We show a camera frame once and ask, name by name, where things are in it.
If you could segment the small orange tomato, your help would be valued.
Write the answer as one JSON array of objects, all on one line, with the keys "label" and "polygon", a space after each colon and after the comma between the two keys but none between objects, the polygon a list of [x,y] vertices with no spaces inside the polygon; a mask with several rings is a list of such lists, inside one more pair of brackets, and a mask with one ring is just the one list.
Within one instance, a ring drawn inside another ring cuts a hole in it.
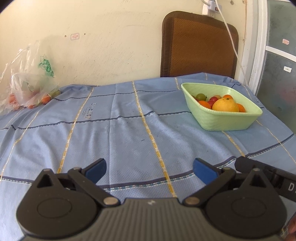
[{"label": "small orange tomato", "polygon": [[242,104],[237,103],[237,106],[238,106],[238,109],[239,109],[240,113],[245,113],[246,112],[246,110],[245,110],[245,108],[244,108],[244,106]]}]

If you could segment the large yellow grapefruit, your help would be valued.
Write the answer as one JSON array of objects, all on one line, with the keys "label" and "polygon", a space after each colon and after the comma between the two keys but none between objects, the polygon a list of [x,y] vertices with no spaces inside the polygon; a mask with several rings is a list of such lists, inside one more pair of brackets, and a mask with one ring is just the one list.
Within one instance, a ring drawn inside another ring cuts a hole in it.
[{"label": "large yellow grapefruit", "polygon": [[217,100],[213,106],[212,110],[215,111],[224,111],[224,112],[239,112],[237,103],[231,98],[221,98]]}]

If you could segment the red cherry tomato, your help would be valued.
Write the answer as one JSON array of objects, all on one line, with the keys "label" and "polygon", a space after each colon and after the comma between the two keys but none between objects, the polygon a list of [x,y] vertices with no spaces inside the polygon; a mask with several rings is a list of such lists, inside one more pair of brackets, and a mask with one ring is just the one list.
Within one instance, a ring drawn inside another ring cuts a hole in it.
[{"label": "red cherry tomato", "polygon": [[213,96],[209,99],[208,103],[212,106],[219,98]]}]

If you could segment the green tomato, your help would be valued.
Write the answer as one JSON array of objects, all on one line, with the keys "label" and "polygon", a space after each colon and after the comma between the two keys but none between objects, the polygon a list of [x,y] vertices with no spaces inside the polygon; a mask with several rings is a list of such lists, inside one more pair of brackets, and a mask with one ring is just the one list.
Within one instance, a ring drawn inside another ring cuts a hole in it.
[{"label": "green tomato", "polygon": [[195,96],[195,99],[197,101],[205,101],[207,99],[207,96],[203,93],[199,93]]}]

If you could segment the light green plastic basket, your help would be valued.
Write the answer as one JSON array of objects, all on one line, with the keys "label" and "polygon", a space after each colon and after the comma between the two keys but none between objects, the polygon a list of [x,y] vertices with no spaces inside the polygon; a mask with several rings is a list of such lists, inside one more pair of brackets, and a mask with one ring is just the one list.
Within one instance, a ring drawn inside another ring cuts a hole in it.
[{"label": "light green plastic basket", "polygon": [[[245,130],[263,114],[253,101],[227,86],[187,82],[183,83],[181,88],[191,114],[199,125],[208,131]],[[219,108],[212,110],[196,101],[195,97],[200,93],[207,97],[229,94],[233,99],[223,97],[217,100],[214,106]]]}]

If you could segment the large orange tangerine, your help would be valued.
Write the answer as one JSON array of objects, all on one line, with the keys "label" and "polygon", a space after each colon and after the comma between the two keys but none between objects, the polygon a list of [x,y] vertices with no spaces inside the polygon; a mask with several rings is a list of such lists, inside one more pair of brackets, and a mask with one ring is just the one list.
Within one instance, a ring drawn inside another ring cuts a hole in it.
[{"label": "large orange tangerine", "polygon": [[205,108],[212,109],[210,103],[208,103],[207,101],[201,100],[198,103]]}]

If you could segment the blue striped tablecloth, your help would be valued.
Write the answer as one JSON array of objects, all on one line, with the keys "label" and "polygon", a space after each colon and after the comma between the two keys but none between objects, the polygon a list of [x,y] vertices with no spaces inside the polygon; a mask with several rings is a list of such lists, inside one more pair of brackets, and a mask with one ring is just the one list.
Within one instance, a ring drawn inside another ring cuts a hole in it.
[{"label": "blue striped tablecloth", "polygon": [[98,185],[127,197],[184,199],[204,184],[193,174],[201,158],[233,167],[248,156],[295,173],[295,134],[264,106],[243,131],[211,132],[190,113],[181,85],[224,85],[259,104],[229,77],[198,73],[106,86],[69,85],[48,104],[1,116],[1,240],[19,240],[16,209],[45,168],[66,172],[99,158],[107,172]]}]

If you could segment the clear plastic bag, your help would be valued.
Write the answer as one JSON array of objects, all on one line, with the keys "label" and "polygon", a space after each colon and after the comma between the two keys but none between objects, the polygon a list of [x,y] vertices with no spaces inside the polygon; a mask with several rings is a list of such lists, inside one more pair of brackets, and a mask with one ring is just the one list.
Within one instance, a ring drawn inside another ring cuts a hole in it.
[{"label": "clear plastic bag", "polygon": [[61,94],[40,41],[20,49],[1,73],[1,115],[45,105]]}]

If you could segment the brown woven chair back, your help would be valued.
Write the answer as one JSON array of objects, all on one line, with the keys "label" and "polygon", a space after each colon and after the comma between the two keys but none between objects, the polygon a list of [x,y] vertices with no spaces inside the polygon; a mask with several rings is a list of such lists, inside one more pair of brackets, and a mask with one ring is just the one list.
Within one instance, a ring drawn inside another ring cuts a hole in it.
[{"label": "brown woven chair back", "polygon": [[239,35],[232,25],[185,11],[162,24],[161,77],[209,73],[234,78]]}]

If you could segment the white door frame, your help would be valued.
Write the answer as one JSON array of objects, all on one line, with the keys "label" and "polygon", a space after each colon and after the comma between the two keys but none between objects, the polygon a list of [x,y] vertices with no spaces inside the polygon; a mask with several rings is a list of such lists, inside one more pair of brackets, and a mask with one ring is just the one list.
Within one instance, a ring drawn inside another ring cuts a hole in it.
[{"label": "white door frame", "polygon": [[245,1],[246,23],[239,81],[256,94],[265,60],[268,35],[267,1]]}]

